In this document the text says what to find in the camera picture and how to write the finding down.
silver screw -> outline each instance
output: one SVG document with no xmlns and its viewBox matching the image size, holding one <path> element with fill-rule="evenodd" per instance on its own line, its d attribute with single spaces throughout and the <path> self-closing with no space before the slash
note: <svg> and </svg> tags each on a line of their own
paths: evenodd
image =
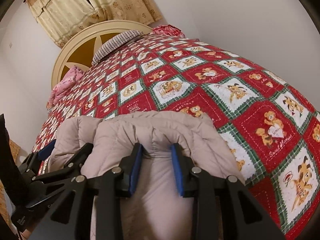
<svg viewBox="0 0 320 240">
<path fill-rule="evenodd" d="M 82 182 L 82 181 L 84 181 L 84 179 L 85 179 L 85 176 L 79 175 L 76 177 L 76 182 Z"/>
<path fill-rule="evenodd" d="M 111 170 L 114 174 L 118 174 L 118 173 L 120 173 L 121 171 L 122 171 L 122 169 L 120 168 L 120 167 L 114 167 L 114 168 L 112 168 L 112 170 Z"/>
<path fill-rule="evenodd" d="M 235 183 L 238 181 L 238 178 L 235 175 L 231 175 L 228 177 L 228 180 L 232 183 Z"/>
<path fill-rule="evenodd" d="M 192 171 L 192 173 L 194 173 L 194 174 L 199 174 L 202 170 L 201 170 L 201 168 L 199 168 L 199 167 L 193 167 L 193 168 L 191 169 L 191 171 Z"/>
</svg>

curved headboard frame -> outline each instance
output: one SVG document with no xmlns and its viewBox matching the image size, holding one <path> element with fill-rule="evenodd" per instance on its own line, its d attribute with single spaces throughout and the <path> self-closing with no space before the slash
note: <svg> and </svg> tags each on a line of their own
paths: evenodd
<svg viewBox="0 0 320 240">
<path fill-rule="evenodd" d="M 54 64 L 51 78 L 51 88 L 61 81 L 64 67 L 71 68 L 77 66 L 83 71 L 87 71 L 91 66 L 82 65 L 80 63 L 68 62 L 70 56 L 85 42 L 96 38 L 93 51 L 96 52 L 102 46 L 101 36 L 110 33 L 122 33 L 128 30 L 141 31 L 149 34 L 152 31 L 147 25 L 127 20 L 110 20 L 100 22 L 89 26 L 73 36 L 67 44 L 62 48 L 57 60 Z"/>
</svg>

blue gripper pad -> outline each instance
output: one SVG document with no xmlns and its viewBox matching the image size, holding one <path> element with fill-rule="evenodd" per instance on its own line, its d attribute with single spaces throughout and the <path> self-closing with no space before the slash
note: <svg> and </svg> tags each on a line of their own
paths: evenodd
<svg viewBox="0 0 320 240">
<path fill-rule="evenodd" d="M 133 193 L 137 189 L 141 162 L 142 162 L 142 145 L 140 144 L 138 152 L 137 152 L 136 159 L 135 159 L 134 164 L 133 164 L 132 172 L 130 174 L 129 192 L 130 192 L 131 195 L 133 195 Z"/>
<path fill-rule="evenodd" d="M 184 195 L 184 188 L 183 188 L 182 170 L 180 167 L 178 154 L 177 154 L 177 151 L 176 151 L 174 144 L 171 145 L 171 153 L 172 153 L 172 165 L 173 165 L 174 176 L 176 179 L 177 190 L 179 192 L 179 195 L 183 196 Z"/>
<path fill-rule="evenodd" d="M 52 153 L 54 145 L 56 144 L 56 139 L 47 144 L 42 150 L 38 152 L 38 160 L 45 161 Z"/>
</svg>

bed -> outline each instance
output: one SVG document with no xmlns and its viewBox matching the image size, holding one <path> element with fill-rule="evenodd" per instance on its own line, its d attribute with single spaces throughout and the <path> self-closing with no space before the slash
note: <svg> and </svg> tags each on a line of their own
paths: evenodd
<svg viewBox="0 0 320 240">
<path fill-rule="evenodd" d="M 126 30 L 146 35 L 91 67 L 102 43 Z M 51 110 L 33 151 L 50 143 L 59 125 L 73 116 L 107 120 L 135 111 L 206 113 L 246 185 L 286 238 L 308 239 L 306 231 L 300 233 L 320 200 L 320 113 L 286 81 L 237 54 L 198 40 L 148 35 L 151 30 L 115 20 L 93 25 L 66 44 L 52 87 L 74 65 L 86 74 Z"/>
</svg>

beige headboard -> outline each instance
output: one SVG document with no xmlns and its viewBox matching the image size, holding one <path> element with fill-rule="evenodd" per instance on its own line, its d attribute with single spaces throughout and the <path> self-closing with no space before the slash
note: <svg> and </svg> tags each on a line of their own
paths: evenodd
<svg viewBox="0 0 320 240">
<path fill-rule="evenodd" d="M 58 84 L 73 66 L 87 71 L 91 67 L 94 53 L 102 44 L 127 30 L 137 30 L 148 34 L 152 28 L 133 21 L 111 20 L 92 25 L 73 36 L 63 47 L 54 64 L 51 88 Z"/>
</svg>

